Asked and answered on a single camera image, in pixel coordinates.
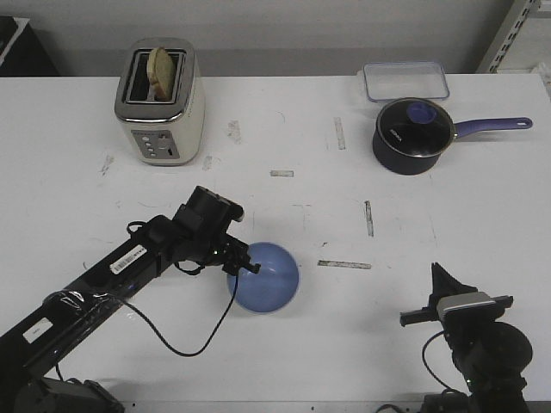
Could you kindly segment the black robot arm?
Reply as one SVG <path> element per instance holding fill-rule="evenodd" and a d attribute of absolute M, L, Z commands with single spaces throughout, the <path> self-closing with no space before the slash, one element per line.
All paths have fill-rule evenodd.
<path fill-rule="evenodd" d="M 400 324 L 437 321 L 452 352 L 455 368 L 469 393 L 450 386 L 427 394 L 422 412 L 527 412 L 523 398 L 527 385 L 522 371 L 532 360 L 533 348 L 516 327 L 499 322 L 513 304 L 510 295 L 491 297 L 460 283 L 439 263 L 431 264 L 432 293 L 427 306 L 402 312 Z"/>
<path fill-rule="evenodd" d="M 243 208 L 198 186 L 171 219 L 158 215 L 127 227 L 130 238 L 1 337 L 3 412 L 122 412 L 124 406 L 92 380 L 46 376 L 80 342 L 167 268 L 194 262 L 230 275 L 253 273 L 248 245 L 228 234 Z"/>

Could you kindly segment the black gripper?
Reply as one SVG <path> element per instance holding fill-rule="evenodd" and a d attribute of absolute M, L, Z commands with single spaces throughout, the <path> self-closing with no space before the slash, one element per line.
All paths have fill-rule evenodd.
<path fill-rule="evenodd" d="M 439 322 L 451 336 L 473 336 L 475 331 L 480 332 L 489 327 L 502 317 L 507 309 L 512 307 L 513 297 L 511 295 L 490 296 L 486 293 L 496 300 L 496 305 L 455 311 L 440 321 L 436 313 L 436 305 L 441 298 L 446 295 L 475 293 L 476 287 L 459 282 L 438 262 L 431 264 L 431 276 L 432 294 L 429 297 L 428 305 L 420 310 L 401 312 L 399 323 L 402 327 L 425 322 Z"/>
<path fill-rule="evenodd" d="M 174 249 L 174 262 L 194 262 L 200 267 L 221 266 L 229 275 L 241 268 L 258 274 L 260 263 L 249 256 L 249 245 L 227 233 L 233 221 L 207 214 L 206 189 L 195 187 L 188 201 L 181 205 L 172 221 L 181 234 Z"/>

